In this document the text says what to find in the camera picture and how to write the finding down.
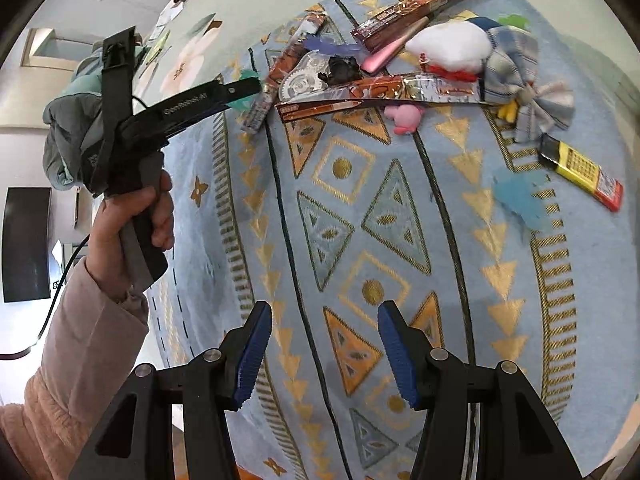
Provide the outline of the pink sleeve forearm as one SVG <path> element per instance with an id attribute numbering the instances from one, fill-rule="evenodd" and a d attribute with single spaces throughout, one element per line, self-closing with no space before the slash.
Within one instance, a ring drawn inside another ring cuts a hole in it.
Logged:
<path id="1" fill-rule="evenodd" d="M 1 477 L 66 479 L 148 333 L 139 295 L 115 302 L 81 262 L 52 318 L 22 404 L 1 408 Z"/>

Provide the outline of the person left hand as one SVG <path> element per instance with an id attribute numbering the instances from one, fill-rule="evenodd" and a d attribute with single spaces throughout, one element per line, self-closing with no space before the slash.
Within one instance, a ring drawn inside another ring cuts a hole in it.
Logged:
<path id="1" fill-rule="evenodd" d="M 101 204 L 89 235 L 87 272 L 116 302 L 150 286 L 145 248 L 166 252 L 174 246 L 174 202 L 171 178 L 134 192 L 112 195 Z"/>

